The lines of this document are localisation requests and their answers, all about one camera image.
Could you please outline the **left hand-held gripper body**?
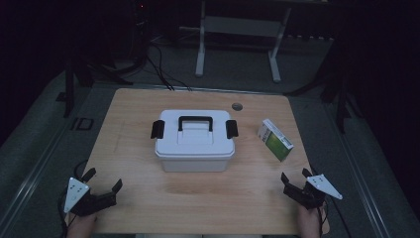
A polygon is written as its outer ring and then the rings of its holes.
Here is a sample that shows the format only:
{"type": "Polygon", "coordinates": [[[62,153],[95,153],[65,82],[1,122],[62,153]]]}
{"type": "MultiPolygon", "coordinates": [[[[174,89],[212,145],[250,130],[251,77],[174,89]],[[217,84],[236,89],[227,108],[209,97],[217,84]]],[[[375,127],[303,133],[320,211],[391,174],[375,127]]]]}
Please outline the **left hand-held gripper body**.
{"type": "Polygon", "coordinates": [[[112,188],[109,192],[101,195],[92,194],[89,185],[76,178],[70,178],[66,189],[63,212],[77,216],[87,216],[116,205],[116,195],[112,188]]]}

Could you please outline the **white metal stand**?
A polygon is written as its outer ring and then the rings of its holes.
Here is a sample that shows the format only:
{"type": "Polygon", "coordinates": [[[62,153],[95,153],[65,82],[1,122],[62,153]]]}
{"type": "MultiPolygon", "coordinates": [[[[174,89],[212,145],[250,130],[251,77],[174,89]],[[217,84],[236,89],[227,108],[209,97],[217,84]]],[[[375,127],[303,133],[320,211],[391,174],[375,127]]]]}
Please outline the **white metal stand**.
{"type": "Polygon", "coordinates": [[[275,44],[274,47],[267,52],[268,63],[273,82],[279,83],[281,81],[281,77],[276,56],[284,36],[290,13],[291,8],[286,7],[280,21],[212,16],[206,13],[206,0],[201,0],[199,48],[195,75],[200,77],[204,74],[206,33],[269,37],[275,38],[275,44]]]}

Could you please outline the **black tripod stand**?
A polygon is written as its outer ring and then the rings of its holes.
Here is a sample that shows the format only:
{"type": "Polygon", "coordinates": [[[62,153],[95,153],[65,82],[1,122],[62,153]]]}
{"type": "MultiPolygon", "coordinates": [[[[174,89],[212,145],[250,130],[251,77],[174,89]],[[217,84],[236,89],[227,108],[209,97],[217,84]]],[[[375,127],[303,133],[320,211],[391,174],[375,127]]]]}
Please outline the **black tripod stand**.
{"type": "Polygon", "coordinates": [[[91,71],[94,70],[112,82],[123,85],[132,85],[132,82],[121,78],[116,72],[112,72],[105,66],[95,63],[86,56],[73,56],[66,60],[64,68],[64,92],[61,92],[56,101],[65,104],[63,117],[67,118],[74,107],[74,79],[82,87],[91,87],[94,83],[91,71]]]}
{"type": "Polygon", "coordinates": [[[344,134],[345,119],[350,116],[346,109],[346,103],[352,77],[352,60],[348,51],[343,47],[333,45],[322,60],[313,79],[297,89],[285,92],[284,95],[297,96],[324,85],[320,99],[323,103],[332,103],[337,100],[335,124],[344,134]]]}

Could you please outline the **person's left hand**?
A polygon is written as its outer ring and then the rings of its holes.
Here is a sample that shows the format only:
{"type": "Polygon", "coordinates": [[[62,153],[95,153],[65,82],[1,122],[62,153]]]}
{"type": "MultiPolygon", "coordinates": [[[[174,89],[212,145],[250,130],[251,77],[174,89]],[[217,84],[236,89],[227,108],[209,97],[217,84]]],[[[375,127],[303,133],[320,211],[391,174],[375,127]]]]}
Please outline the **person's left hand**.
{"type": "Polygon", "coordinates": [[[96,225],[97,216],[76,216],[68,226],[66,238],[90,238],[96,225]]]}

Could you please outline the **green and white medicine box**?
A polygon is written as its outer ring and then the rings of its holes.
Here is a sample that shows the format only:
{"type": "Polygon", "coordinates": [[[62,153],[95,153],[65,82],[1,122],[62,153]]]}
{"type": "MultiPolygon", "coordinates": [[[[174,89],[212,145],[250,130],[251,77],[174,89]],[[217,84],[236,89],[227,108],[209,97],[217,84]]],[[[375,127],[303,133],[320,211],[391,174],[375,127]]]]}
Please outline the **green and white medicine box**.
{"type": "Polygon", "coordinates": [[[294,148],[288,138],[269,119],[262,121],[258,129],[258,136],[281,162],[294,148]]]}

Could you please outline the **white box lid black handle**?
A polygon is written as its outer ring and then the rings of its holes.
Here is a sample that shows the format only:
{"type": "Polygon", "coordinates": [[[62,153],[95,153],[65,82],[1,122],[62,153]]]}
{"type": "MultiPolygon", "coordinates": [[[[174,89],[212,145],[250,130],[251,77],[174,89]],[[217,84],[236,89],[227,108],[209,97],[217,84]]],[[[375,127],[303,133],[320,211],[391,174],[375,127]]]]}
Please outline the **white box lid black handle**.
{"type": "Polygon", "coordinates": [[[235,154],[237,121],[224,110],[163,110],[151,138],[161,159],[229,160],[235,154]]]}

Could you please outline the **white board edge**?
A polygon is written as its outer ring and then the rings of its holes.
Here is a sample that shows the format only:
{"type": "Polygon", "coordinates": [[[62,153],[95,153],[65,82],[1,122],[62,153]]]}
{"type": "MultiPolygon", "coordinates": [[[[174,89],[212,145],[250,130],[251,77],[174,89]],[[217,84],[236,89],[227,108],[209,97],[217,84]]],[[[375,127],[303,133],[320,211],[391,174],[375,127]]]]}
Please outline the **white board edge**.
{"type": "Polygon", "coordinates": [[[162,168],[169,173],[216,173],[223,172],[232,155],[211,157],[159,157],[162,168]]]}

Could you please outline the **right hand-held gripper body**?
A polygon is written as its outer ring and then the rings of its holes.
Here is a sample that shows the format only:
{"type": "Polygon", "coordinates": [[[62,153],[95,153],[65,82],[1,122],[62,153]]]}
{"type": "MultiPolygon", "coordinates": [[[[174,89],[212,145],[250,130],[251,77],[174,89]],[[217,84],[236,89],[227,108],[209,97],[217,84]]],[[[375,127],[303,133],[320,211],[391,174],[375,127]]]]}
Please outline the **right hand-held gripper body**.
{"type": "Polygon", "coordinates": [[[324,203],[326,195],[331,195],[337,199],[343,198],[324,175],[306,178],[303,188],[290,183],[289,187],[284,187],[283,193],[306,209],[320,207],[324,203]]]}

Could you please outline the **person's right hand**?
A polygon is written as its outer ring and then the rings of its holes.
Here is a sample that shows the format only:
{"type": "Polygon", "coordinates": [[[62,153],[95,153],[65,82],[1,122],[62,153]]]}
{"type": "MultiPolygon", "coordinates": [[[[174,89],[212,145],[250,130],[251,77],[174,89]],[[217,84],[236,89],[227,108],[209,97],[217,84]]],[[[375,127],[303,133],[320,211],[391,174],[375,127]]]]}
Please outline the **person's right hand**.
{"type": "Polygon", "coordinates": [[[306,209],[297,206],[297,227],[301,238],[321,238],[323,207],[306,209]]]}

